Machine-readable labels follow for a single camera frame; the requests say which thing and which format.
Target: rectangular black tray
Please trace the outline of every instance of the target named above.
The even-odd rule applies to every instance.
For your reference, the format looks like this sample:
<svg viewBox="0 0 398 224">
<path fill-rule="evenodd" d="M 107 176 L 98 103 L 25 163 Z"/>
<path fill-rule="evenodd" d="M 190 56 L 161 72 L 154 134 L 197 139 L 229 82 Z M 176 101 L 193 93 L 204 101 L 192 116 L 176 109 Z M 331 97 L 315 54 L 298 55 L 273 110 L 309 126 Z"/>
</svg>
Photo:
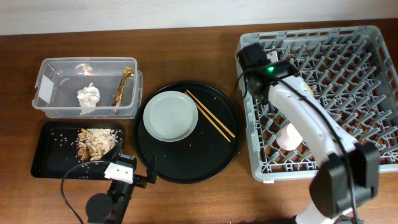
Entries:
<svg viewBox="0 0 398 224">
<path fill-rule="evenodd" d="M 59 121 L 49 121 L 45 123 L 40 132 L 39 142 L 33 160 L 30 173 L 33 177 L 40 178 L 62 178 L 72 167 L 83 162 L 77 157 L 77 146 L 75 140 L 81 129 L 103 128 L 120 130 L 118 143 L 115 147 L 104 155 L 105 160 L 118 153 L 123 148 L 124 127 L 118 123 L 69 123 Z M 68 179 L 90 179 L 105 180 L 105 167 L 90 164 L 71 172 Z"/>
</svg>

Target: chopsticks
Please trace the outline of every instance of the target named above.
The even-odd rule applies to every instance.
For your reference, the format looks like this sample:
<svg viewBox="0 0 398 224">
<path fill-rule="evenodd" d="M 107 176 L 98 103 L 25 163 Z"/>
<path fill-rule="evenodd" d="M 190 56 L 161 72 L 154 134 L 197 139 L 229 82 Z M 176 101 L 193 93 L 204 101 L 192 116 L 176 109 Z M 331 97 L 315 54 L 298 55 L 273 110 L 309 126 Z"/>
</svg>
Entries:
<svg viewBox="0 0 398 224">
<path fill-rule="evenodd" d="M 203 105 L 203 103 L 201 103 L 198 98 L 196 98 L 189 90 L 187 90 L 187 92 L 185 92 L 185 94 L 189 97 L 192 98 L 193 102 L 195 103 L 195 105 L 197 106 L 198 110 L 205 116 L 205 118 L 210 121 L 210 123 L 218 130 L 218 132 L 220 132 L 224 138 L 227 139 L 228 142 L 231 142 L 231 140 L 229 140 L 229 138 L 224 134 L 224 132 L 217 126 L 217 124 L 214 123 L 213 120 L 211 120 L 211 118 L 204 112 L 204 110 L 210 114 L 210 116 L 217 121 L 217 123 L 223 127 L 225 129 L 225 131 L 230 134 L 233 138 L 235 138 L 235 135 L 212 113 L 210 112 L 209 109 L 207 109 L 207 107 L 205 105 Z"/>
</svg>

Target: wire rack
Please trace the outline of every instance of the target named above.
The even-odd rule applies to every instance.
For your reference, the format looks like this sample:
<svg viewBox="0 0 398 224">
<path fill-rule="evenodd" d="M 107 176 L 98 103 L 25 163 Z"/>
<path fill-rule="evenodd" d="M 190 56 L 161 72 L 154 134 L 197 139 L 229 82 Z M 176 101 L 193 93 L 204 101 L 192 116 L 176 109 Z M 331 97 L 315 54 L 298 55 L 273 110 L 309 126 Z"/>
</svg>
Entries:
<svg viewBox="0 0 398 224">
<path fill-rule="evenodd" d="M 238 50 L 255 42 L 288 59 L 345 131 L 377 146 L 381 172 L 398 170 L 398 77 L 377 27 L 244 34 Z M 286 117 L 250 94 L 244 102 L 253 177 L 264 182 L 313 177 L 318 167 L 305 142 L 293 151 L 276 143 Z"/>
</svg>

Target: white wall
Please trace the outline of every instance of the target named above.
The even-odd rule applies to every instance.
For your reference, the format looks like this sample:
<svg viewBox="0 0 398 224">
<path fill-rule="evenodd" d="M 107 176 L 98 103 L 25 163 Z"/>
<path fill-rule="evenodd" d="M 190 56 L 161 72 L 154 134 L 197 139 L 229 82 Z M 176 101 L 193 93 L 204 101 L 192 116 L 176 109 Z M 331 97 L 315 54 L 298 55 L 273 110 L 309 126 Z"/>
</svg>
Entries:
<svg viewBox="0 0 398 224">
<path fill-rule="evenodd" d="M 398 0 L 0 0 L 0 35 L 398 17 Z"/>
</svg>

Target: clear plastic container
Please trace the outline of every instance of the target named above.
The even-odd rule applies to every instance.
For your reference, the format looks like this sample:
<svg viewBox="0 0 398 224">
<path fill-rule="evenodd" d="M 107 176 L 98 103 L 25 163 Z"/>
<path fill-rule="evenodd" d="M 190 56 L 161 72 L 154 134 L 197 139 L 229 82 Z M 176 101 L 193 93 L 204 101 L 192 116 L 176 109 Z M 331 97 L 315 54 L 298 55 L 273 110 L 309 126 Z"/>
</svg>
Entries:
<svg viewBox="0 0 398 224">
<path fill-rule="evenodd" d="M 134 76 L 127 78 L 121 106 L 111 106 L 123 70 L 130 66 Z M 100 99 L 95 108 L 81 107 L 77 91 L 93 83 Z M 134 58 L 81 57 L 47 58 L 36 80 L 32 105 L 49 118 L 134 118 L 142 97 L 142 73 Z M 82 110 L 95 109 L 80 115 Z"/>
</svg>

